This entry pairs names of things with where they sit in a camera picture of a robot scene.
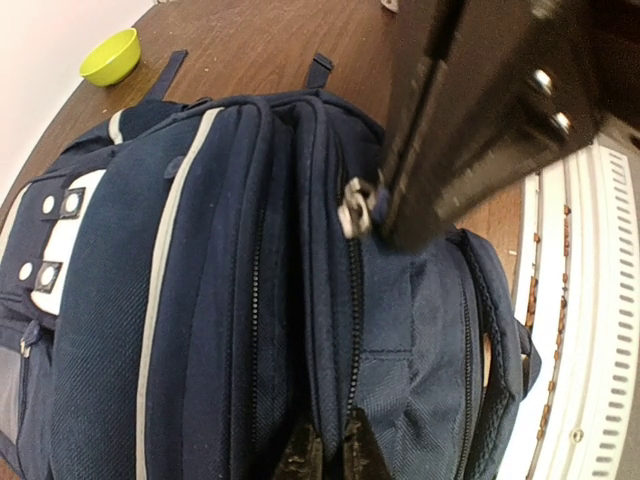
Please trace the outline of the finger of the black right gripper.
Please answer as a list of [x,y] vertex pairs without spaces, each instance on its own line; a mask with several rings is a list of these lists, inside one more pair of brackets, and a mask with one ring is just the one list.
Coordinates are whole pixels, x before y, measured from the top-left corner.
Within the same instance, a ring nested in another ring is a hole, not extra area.
[[588,146],[607,117],[603,1],[402,1],[381,236],[415,251],[497,191]]

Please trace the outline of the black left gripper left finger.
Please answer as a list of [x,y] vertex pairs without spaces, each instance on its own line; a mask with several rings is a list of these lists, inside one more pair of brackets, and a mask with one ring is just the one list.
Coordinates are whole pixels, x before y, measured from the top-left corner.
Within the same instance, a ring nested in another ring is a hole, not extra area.
[[312,422],[298,422],[274,471],[273,480],[321,480],[323,442]]

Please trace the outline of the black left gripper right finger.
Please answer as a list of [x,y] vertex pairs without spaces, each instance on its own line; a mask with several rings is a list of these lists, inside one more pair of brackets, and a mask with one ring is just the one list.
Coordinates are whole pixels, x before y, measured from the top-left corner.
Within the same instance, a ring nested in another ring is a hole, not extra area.
[[366,413],[354,408],[343,441],[343,477],[348,480],[391,480],[392,475]]

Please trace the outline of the navy blue student backpack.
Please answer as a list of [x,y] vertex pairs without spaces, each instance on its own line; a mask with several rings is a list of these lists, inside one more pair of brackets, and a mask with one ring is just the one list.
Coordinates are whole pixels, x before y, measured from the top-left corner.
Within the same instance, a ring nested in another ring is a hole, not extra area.
[[1,233],[1,457],[23,479],[272,479],[298,422],[343,477],[493,479],[540,360],[493,246],[355,236],[382,129],[319,90],[143,100],[70,144]]

